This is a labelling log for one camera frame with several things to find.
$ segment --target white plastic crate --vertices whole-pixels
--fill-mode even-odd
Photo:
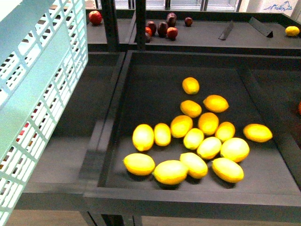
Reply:
[[[0,18],[0,225],[87,64],[85,13],[84,0],[23,0]]]

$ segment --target red apple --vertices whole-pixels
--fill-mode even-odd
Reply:
[[[155,35],[156,30],[157,30],[157,25],[155,24],[155,22],[153,21],[148,21],[146,24],[147,27],[149,27],[151,29],[151,35]]]
[[[169,27],[167,30],[167,37],[171,40],[175,40],[178,35],[178,29],[175,27]]]
[[[94,10],[89,13],[89,21],[93,25],[100,25],[103,20],[103,17],[100,12]]]
[[[185,21],[186,27],[190,27],[192,25],[192,22],[193,22],[191,17],[185,18],[184,21]]]
[[[299,103],[299,105],[298,105],[297,111],[298,111],[298,113],[301,115],[301,101],[300,101],[300,103]]]

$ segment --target black display shelf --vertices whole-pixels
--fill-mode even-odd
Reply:
[[[154,21],[157,25],[166,20],[170,11],[146,11],[146,21]],[[301,38],[287,37],[285,28],[289,25],[301,27],[284,14],[273,13],[226,13],[226,12],[188,12],[174,11],[177,15],[176,40],[160,38],[158,33],[150,43],[145,44],[146,50],[208,52],[230,54],[262,54],[299,56],[301,53]],[[194,21],[191,27],[184,24],[185,17],[190,16]],[[250,24],[255,18],[268,30],[273,37],[269,38],[260,33]],[[219,39],[223,31],[233,21],[233,28],[226,40]],[[129,49],[137,49],[136,26],[129,43]]]
[[[81,169],[89,175],[84,193],[89,212],[300,223],[300,168],[290,164],[299,161],[300,165],[301,150],[289,132],[277,129],[282,122],[274,121],[277,112],[267,112],[270,102],[253,80],[257,70],[277,74],[289,71],[290,63],[296,63],[295,57],[128,51],[99,145],[86,154]],[[300,66],[293,70],[293,75],[300,75]],[[194,96],[182,89],[187,76],[200,82]],[[127,172],[122,160],[137,152],[131,136],[138,124],[169,124],[182,114],[180,103],[186,99],[200,103],[206,112],[202,101],[210,94],[228,100],[230,108],[217,115],[220,121],[236,126],[236,137],[246,139],[242,129],[249,123],[276,125],[270,127],[274,138],[266,143],[246,139],[251,151],[240,163],[244,180],[235,185],[223,182],[213,173],[210,161],[203,179],[187,177],[172,187],[157,183],[152,175],[138,177]],[[285,146],[279,143],[284,140]],[[154,145],[146,153],[159,164],[179,159],[187,151],[181,139],[173,138],[169,146]]]
[[[88,210],[85,155],[96,149],[125,53],[89,53],[88,64],[15,209]]]
[[[99,26],[93,26],[88,19],[88,14],[92,9],[87,9],[87,40],[88,51],[108,51],[108,43],[104,23]],[[116,10],[118,35],[119,35],[119,51],[126,51],[135,24],[135,11],[131,9]]]

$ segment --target display tray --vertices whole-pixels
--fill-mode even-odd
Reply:
[[[86,10],[87,16],[91,11],[92,10]],[[134,14],[135,11],[130,9],[116,10],[120,51],[127,50],[127,45],[129,43],[135,23]],[[103,22],[99,26],[94,26],[87,18],[87,40],[88,51],[108,51],[106,31]]]
[[[178,36],[175,40],[160,38],[158,33],[146,43],[146,50],[211,52],[235,54],[265,54],[299,56],[301,38],[287,37],[285,28],[288,25],[300,26],[283,14],[251,14],[251,13],[216,13],[216,12],[175,12],[178,20],[176,28]],[[166,20],[166,11],[147,11],[146,21],[154,21],[156,25]],[[193,19],[191,27],[186,27],[185,17]],[[268,38],[256,30],[249,20],[254,17],[273,31],[273,38]],[[233,21],[233,28],[226,40],[219,37]],[[136,25],[130,39],[130,45],[136,45]]]
[[[274,63],[287,60],[277,59],[253,55],[128,51],[98,151],[86,155],[86,159],[94,159],[88,170],[94,179],[84,194],[90,211],[300,222],[301,192],[297,185],[300,178],[294,178],[288,169],[289,157],[283,159],[283,150],[275,139],[256,143],[247,140],[242,132],[249,123],[266,124],[270,120],[261,114],[260,106],[253,101],[256,97],[249,94],[243,82],[249,75],[239,67],[246,65],[254,69],[263,61],[267,65],[265,70],[272,73]],[[200,83],[196,95],[187,95],[182,89],[182,80],[188,76],[195,77]],[[178,186],[162,185],[153,175],[139,177],[127,172],[123,159],[138,152],[132,143],[132,133],[137,125],[170,124],[175,116],[182,114],[180,103],[186,99],[196,101],[203,112],[207,112],[202,101],[210,94],[228,100],[229,109],[217,113],[220,122],[232,122],[236,127],[235,137],[245,139],[250,146],[249,156],[240,163],[245,172],[242,181],[237,184],[222,181],[211,169],[211,161],[207,162],[209,173],[204,178],[195,180],[188,176]],[[271,130],[274,137],[280,136]],[[294,140],[286,149],[292,156],[300,155]],[[180,154],[188,151],[182,139],[172,138],[169,146],[154,145],[144,153],[158,165],[165,160],[178,160]]]
[[[16,209],[81,210],[85,154],[102,132],[124,53],[89,53],[88,64]]]

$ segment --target yellow lemon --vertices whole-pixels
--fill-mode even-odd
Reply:
[[[132,136],[132,141],[138,151],[148,151],[154,144],[154,131],[147,124],[138,125]]]
[[[222,142],[225,142],[234,137],[234,134],[235,126],[231,122],[224,121],[218,126],[215,137],[219,138]]]
[[[165,185],[177,185],[186,179],[188,167],[179,160],[167,160],[156,166],[153,175]]]
[[[154,160],[142,153],[129,154],[124,158],[123,163],[130,173],[138,176],[149,175],[156,167]]]
[[[154,128],[155,143],[158,146],[167,146],[171,142],[171,132],[165,123],[158,123]]]
[[[202,159],[212,159],[220,152],[221,146],[219,138],[207,137],[199,145],[197,153]]]
[[[180,105],[180,109],[183,114],[191,118],[196,118],[202,113],[202,107],[192,100],[183,101]]]
[[[220,179],[229,183],[237,183],[244,178],[244,171],[240,165],[227,158],[214,159],[212,169]]]
[[[293,36],[297,36],[300,33],[300,30],[296,26],[288,26],[285,29],[285,33],[287,36],[293,37]]]
[[[201,179],[208,173],[208,166],[198,155],[188,152],[180,155],[180,161],[188,167],[188,175]]]
[[[256,123],[244,127],[243,133],[247,139],[260,143],[273,138],[273,134],[268,127]]]
[[[234,162],[244,160],[250,153],[248,143],[238,137],[226,140],[221,147],[221,157],[231,159]]]
[[[170,124],[171,135],[174,138],[184,137],[188,131],[192,129],[192,126],[193,121],[191,117],[179,115],[175,117]]]
[[[196,150],[204,139],[203,132],[198,128],[192,128],[183,139],[184,146],[190,150]]]
[[[187,94],[197,94],[199,91],[199,83],[198,80],[192,77],[188,77],[183,80],[182,87],[185,93]]]
[[[198,128],[203,131],[206,136],[211,136],[217,130],[219,124],[218,117],[212,112],[206,112],[198,119]]]
[[[221,113],[229,108],[229,104],[225,98],[219,95],[209,95],[203,101],[205,108],[211,112]]]

